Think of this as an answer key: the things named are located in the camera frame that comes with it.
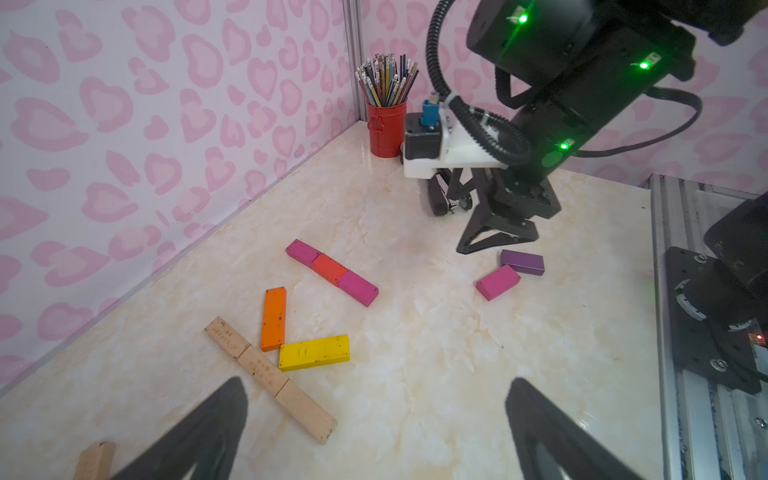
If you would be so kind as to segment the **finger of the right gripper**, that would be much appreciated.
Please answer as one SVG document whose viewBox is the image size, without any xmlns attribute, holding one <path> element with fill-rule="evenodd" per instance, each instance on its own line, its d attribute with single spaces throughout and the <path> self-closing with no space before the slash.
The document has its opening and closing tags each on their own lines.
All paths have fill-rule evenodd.
<svg viewBox="0 0 768 480">
<path fill-rule="evenodd" d="M 451 177 L 451 173 L 436 173 L 427 181 L 427 200 L 434 216 L 445 216 L 461 206 L 459 200 L 446 196 Z"/>
<path fill-rule="evenodd" d="M 456 247 L 462 255 L 508 245 L 524 244 L 539 239 L 536 225 L 516 215 L 507 215 L 504 209 L 493 209 L 490 204 L 478 204 Z"/>
</svg>

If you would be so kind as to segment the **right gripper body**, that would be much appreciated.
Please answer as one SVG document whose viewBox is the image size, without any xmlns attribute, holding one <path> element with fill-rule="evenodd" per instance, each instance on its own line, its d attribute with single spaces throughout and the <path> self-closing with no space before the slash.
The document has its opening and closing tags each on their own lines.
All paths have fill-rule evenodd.
<svg viewBox="0 0 768 480">
<path fill-rule="evenodd" d="M 475 179 L 461 182 L 462 168 L 446 170 L 446 198 L 461 200 L 476 191 L 480 204 L 504 217 L 550 219 L 561 210 L 561 204 L 548 179 L 540 183 L 527 182 L 515 172 L 501 169 L 481 169 L 480 184 Z"/>
</svg>

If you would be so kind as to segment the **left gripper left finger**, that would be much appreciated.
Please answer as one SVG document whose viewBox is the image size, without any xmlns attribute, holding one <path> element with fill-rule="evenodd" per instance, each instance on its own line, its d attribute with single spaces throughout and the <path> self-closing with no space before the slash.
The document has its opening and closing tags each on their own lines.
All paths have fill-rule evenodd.
<svg viewBox="0 0 768 480">
<path fill-rule="evenodd" d="M 239 377 L 224 382 L 113 477 L 227 479 L 245 428 L 248 398 Z"/>
</svg>

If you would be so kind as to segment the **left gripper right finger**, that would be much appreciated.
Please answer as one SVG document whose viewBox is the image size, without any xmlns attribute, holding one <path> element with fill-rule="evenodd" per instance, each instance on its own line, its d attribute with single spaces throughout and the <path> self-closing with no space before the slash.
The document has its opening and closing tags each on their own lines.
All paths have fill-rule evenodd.
<svg viewBox="0 0 768 480">
<path fill-rule="evenodd" d="M 524 378 L 505 409 L 525 479 L 637 479 L 639 475 Z"/>
</svg>

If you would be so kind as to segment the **natural wood block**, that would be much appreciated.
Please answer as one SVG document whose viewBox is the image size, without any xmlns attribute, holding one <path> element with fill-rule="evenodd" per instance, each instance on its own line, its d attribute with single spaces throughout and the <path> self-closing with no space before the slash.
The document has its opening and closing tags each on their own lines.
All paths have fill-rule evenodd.
<svg viewBox="0 0 768 480">
<path fill-rule="evenodd" d="M 254 345 L 249 345 L 237 358 L 237 362 L 273 397 L 276 397 L 289 381 L 289 377 Z"/>
<path fill-rule="evenodd" d="M 321 445 L 325 445 L 337 426 L 336 419 L 292 380 L 288 380 L 275 400 Z"/>
<path fill-rule="evenodd" d="M 78 458 L 74 480 L 107 480 L 110 477 L 116 443 L 97 442 L 83 450 Z"/>
<path fill-rule="evenodd" d="M 250 346 L 250 343 L 220 316 L 211 321 L 204 331 L 235 360 Z"/>
</svg>

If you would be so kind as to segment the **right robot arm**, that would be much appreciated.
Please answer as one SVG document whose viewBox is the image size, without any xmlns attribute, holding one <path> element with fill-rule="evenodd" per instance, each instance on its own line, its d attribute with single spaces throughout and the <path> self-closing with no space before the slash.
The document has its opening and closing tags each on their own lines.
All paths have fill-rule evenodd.
<svg viewBox="0 0 768 480">
<path fill-rule="evenodd" d="M 535 219 L 560 209 L 549 175 L 571 157 L 591 157 L 588 141 L 638 97 L 701 113 L 698 96 L 660 81 L 692 78 L 696 30 L 732 44 L 766 3 L 483 1 L 466 44 L 493 64 L 497 98 L 512 119 L 468 104 L 445 80 L 439 40 L 450 7 L 439 2 L 430 19 L 428 75 L 441 103 L 494 160 L 474 168 L 470 182 L 458 175 L 449 182 L 450 199 L 478 197 L 457 247 L 471 254 L 535 241 Z"/>
</svg>

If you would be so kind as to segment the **red block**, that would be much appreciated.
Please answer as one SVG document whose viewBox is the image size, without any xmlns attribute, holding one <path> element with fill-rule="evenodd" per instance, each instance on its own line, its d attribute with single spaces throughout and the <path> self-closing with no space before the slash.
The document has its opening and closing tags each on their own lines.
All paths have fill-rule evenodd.
<svg viewBox="0 0 768 480">
<path fill-rule="evenodd" d="M 311 269 L 335 287 L 339 286 L 341 279 L 348 272 L 346 267 L 324 253 L 312 261 Z"/>
</svg>

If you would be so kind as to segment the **orange block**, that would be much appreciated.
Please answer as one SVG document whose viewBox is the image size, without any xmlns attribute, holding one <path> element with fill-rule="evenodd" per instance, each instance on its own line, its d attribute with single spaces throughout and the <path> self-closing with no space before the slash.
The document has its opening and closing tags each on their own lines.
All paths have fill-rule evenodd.
<svg viewBox="0 0 768 480">
<path fill-rule="evenodd" d="M 285 342 L 287 291 L 284 287 L 265 292 L 260 348 L 263 352 L 278 350 Z"/>
</svg>

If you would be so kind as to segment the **yellow block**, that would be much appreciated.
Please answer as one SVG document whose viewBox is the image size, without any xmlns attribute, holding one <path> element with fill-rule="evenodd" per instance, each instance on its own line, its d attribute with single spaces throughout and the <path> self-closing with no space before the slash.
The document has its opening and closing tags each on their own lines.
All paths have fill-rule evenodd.
<svg viewBox="0 0 768 480">
<path fill-rule="evenodd" d="M 349 336 L 338 335 L 282 345 L 278 368 L 295 371 L 346 362 L 350 357 Z"/>
</svg>

